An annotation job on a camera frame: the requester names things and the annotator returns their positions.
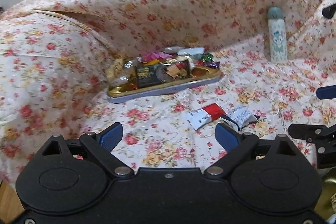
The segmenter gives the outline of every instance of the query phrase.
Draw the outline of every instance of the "red and white wrapper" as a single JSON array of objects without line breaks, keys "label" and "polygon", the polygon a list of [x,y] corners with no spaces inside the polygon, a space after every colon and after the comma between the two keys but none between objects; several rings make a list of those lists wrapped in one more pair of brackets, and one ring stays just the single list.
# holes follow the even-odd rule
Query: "red and white wrapper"
[{"label": "red and white wrapper", "polygon": [[197,130],[203,125],[217,120],[221,115],[225,115],[225,111],[217,104],[211,104],[201,109],[186,114],[186,119],[191,126]]}]

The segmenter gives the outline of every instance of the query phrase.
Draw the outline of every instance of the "brass object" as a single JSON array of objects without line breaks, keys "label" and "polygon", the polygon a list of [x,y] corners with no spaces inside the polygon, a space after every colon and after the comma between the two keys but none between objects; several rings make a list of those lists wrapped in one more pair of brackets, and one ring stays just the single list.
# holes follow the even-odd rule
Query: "brass object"
[{"label": "brass object", "polygon": [[149,86],[146,88],[142,89],[136,89],[132,90],[132,86],[137,83],[136,78],[131,78],[126,84],[123,84],[121,86],[116,86],[116,87],[110,87],[108,94],[110,97],[121,97],[129,94],[135,94],[135,93],[140,93],[143,91],[148,91],[148,90],[155,90],[155,89],[160,89],[160,88],[165,88],[168,86],[173,86],[173,85],[178,85],[178,84],[184,84],[192,81],[199,81],[199,80],[205,80],[205,79],[210,79],[210,78],[216,78],[221,75],[221,70],[216,70],[213,68],[208,68],[208,67],[201,67],[197,66],[195,67],[191,75],[193,77],[183,79],[183,80],[177,80],[169,83],[164,83],[160,85],[154,85],[154,86]]},{"label": "brass object", "polygon": [[314,209],[324,220],[328,220],[335,213],[330,200],[335,193],[336,169],[332,169],[322,177],[322,193]]}]

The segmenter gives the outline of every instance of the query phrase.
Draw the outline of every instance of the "wooden floor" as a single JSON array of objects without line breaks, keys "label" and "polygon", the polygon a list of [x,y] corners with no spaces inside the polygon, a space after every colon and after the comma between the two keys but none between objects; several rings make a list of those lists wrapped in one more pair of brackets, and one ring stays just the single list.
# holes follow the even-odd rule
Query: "wooden floor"
[{"label": "wooden floor", "polygon": [[0,219],[9,223],[23,211],[21,202],[16,192],[6,183],[0,186]]}]

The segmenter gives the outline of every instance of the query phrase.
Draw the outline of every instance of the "blue gripper pad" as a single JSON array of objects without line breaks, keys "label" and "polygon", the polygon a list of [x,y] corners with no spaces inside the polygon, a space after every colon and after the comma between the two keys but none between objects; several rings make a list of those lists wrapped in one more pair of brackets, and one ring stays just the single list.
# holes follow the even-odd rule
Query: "blue gripper pad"
[{"label": "blue gripper pad", "polygon": [[316,91],[316,97],[320,100],[336,98],[336,85],[318,88]]},{"label": "blue gripper pad", "polygon": [[123,138],[123,126],[119,122],[104,129],[97,134],[96,141],[104,147],[108,152],[111,152]]},{"label": "blue gripper pad", "polygon": [[225,151],[229,153],[240,144],[242,137],[232,128],[220,122],[215,129],[215,138]]}]

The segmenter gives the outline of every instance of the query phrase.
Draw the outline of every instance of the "cartoon character print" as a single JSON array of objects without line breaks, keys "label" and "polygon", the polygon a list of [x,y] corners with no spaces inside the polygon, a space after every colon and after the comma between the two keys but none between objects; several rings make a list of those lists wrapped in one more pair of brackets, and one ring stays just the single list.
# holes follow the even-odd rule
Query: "cartoon character print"
[{"label": "cartoon character print", "polygon": [[271,53],[276,62],[287,60],[287,47],[284,47],[285,38],[284,31],[271,32],[271,41],[273,42],[271,43]]}]

